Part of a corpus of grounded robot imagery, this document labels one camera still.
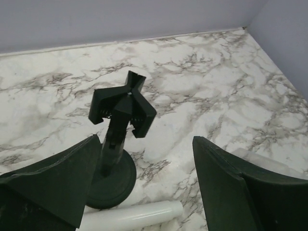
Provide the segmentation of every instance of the white rolled paper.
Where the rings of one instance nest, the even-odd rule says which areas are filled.
[[[162,201],[86,213],[79,231],[127,231],[172,220],[183,213],[180,201]]]

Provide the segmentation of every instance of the black plastic claw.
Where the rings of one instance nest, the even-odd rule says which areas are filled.
[[[129,94],[132,95],[133,100],[130,119],[130,123],[135,128],[133,134],[136,138],[145,137],[156,116],[156,110],[140,93],[145,79],[146,77],[129,71],[124,86],[96,89],[89,113],[90,121],[93,124],[99,124],[103,122],[103,118],[111,118],[115,106]]]

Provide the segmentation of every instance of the black stand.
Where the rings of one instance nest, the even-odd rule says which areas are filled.
[[[102,144],[87,205],[107,209],[123,202],[136,182],[136,166],[123,149],[129,123],[135,128],[136,138],[145,137],[156,110],[140,94],[145,77],[129,71],[126,85],[94,91],[89,119],[93,124],[110,118],[109,128]]]

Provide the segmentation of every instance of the black 3d-printed part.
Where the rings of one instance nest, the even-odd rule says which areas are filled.
[[[131,123],[134,136],[143,138],[156,116],[156,110],[140,94],[144,81],[144,76],[129,71],[125,86],[94,91],[89,119],[99,124],[109,118],[110,124],[87,201],[90,207],[114,207],[134,188],[136,167],[123,149],[127,126]]]
[[[1,231],[79,228],[101,151],[93,135],[71,148],[0,176]]]

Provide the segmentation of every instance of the white cylinder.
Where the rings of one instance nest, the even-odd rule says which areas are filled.
[[[86,213],[79,231],[127,231],[172,220],[183,213],[180,201],[162,201]]]

